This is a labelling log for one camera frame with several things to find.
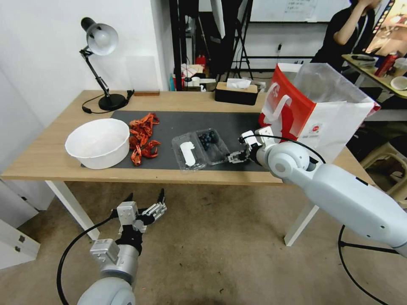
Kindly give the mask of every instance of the black shirt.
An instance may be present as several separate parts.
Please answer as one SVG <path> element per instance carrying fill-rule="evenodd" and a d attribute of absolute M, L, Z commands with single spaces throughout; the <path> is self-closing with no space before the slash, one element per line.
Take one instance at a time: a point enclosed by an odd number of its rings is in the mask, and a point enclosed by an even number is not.
<path fill-rule="evenodd" d="M 345 45 L 340 45 L 335 42 L 334 34 L 338 32 L 349 19 L 352 13 L 352 8 L 346 8 L 337 12 L 331 19 L 326 29 L 325 38 L 323 40 L 322 48 L 315 54 L 311 62 L 314 63 L 328 63 L 338 72 L 341 71 L 343 65 L 343 54 L 360 53 L 362 48 L 365 47 L 374 25 L 374 10 L 367 11 L 365 16 L 359 19 L 359 30 L 356 27 L 352 36 L 349 38 Z M 360 31 L 362 31 L 367 18 L 366 27 L 362 33 L 359 43 L 355 44 L 359 38 Z"/>

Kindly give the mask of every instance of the concrete floor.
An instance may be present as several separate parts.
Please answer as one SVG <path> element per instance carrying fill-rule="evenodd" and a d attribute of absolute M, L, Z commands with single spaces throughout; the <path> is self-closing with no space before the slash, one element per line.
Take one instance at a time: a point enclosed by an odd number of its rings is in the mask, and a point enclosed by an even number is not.
<path fill-rule="evenodd" d="M 129 192 L 147 207 L 165 187 L 168 211 L 144 235 L 138 304 L 374 304 L 340 265 L 340 224 L 324 212 L 285 247 L 283 236 L 305 201 L 296 187 L 68 185 L 95 222 Z M 118 227 L 118 220 L 110 221 L 100 237 L 116 238 Z M 35 261 L 0 271 L 0 304 L 59 304 L 56 269 L 80 227 L 55 199 L 20 230 L 41 248 Z M 350 231 L 344 240 L 364 241 Z M 62 282 L 71 304 L 98 279 L 90 247 L 82 238 L 66 259 Z M 389 304 L 405 304 L 406 259 L 358 249 L 345 249 L 344 256 L 362 286 Z"/>

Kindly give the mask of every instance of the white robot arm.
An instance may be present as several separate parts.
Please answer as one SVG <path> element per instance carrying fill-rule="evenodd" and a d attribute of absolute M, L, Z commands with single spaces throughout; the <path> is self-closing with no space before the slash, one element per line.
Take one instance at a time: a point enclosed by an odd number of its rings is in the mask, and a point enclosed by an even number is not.
<path fill-rule="evenodd" d="M 303 189 L 309 200 L 359 235 L 388 244 L 407 257 L 407 213 L 390 196 L 333 164 L 310 158 L 297 143 L 276 144 L 271 128 L 242 134 L 246 150 L 229 162 L 248 158 L 275 177 Z"/>
<path fill-rule="evenodd" d="M 102 279 L 93 283 L 81 296 L 78 305 L 135 305 L 133 289 L 136 283 L 137 259 L 142 251 L 142 235 L 147 225 L 160 218 L 167 210 L 164 190 L 157 203 L 138 210 L 135 201 L 128 198 L 117 207 L 121 237 L 99 239 L 90 253 L 100 266 Z"/>

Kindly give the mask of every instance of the desk lamp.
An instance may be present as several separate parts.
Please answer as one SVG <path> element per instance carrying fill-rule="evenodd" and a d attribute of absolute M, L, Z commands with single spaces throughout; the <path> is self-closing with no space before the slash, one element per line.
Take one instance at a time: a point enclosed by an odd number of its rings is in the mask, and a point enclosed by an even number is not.
<path fill-rule="evenodd" d="M 99 100 L 99 107 L 103 110 L 112 111 L 126 106 L 128 100 L 120 94 L 110 94 L 109 87 L 96 73 L 89 62 L 89 56 L 92 54 L 104 56 L 112 53 L 116 49 L 119 40 L 116 30 L 109 25 L 95 23 L 89 17 L 82 19 L 81 26 L 86 32 L 87 46 L 79 52 L 82 54 L 82 57 L 85 59 L 105 94 L 105 96 Z"/>

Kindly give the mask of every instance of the wooden table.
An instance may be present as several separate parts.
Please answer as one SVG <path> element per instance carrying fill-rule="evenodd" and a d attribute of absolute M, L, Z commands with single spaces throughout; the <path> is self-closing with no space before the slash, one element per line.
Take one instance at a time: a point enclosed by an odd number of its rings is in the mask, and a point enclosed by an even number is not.
<path fill-rule="evenodd" d="M 92 170 L 81 167 L 76 159 L 65 152 L 64 143 L 67 136 L 78 126 L 112 115 L 111 113 L 87 114 L 82 111 L 82 103 L 98 95 L 100 91 L 83 91 L 2 175 L 4 179 L 45 180 L 83 229 L 93 226 L 93 222 L 64 181 L 283 185 L 280 179 L 268 172 L 196 171 L 185 175 L 180 170 L 169 169 Z M 260 93 L 256 104 L 247 106 L 215 102 L 214 94 L 211 92 L 162 92 L 159 96 L 133 96 L 122 110 L 260 112 L 264 99 L 265 94 Z M 97 102 L 98 99 L 95 99 L 87 106 L 97 111 Z M 373 183 L 347 148 L 341 152 L 335 164 L 364 181 Z M 292 245 L 317 210 L 318 207 L 311 203 L 306 205 L 285 237 L 288 246 Z M 99 231 L 94 229 L 89 232 L 89 236 L 96 240 Z"/>
<path fill-rule="evenodd" d="M 407 90 L 396 90 L 392 86 L 390 86 L 390 82 L 393 79 L 392 76 L 385 76 L 385 77 L 377 77 L 374 75 L 376 72 L 377 68 L 376 67 L 371 67 L 371 68 L 366 68 L 366 67 L 361 67 L 359 66 L 360 61 L 356 61 L 352 59 L 353 54 L 345 54 L 342 55 L 342 58 L 355 70 L 357 70 L 360 73 L 359 78 L 355 82 L 355 86 L 360 87 L 362 82 L 364 81 L 365 77 L 369 77 L 373 81 L 375 81 L 379 87 L 381 87 L 384 90 L 388 90 L 398 97 L 405 98 L 407 99 Z"/>

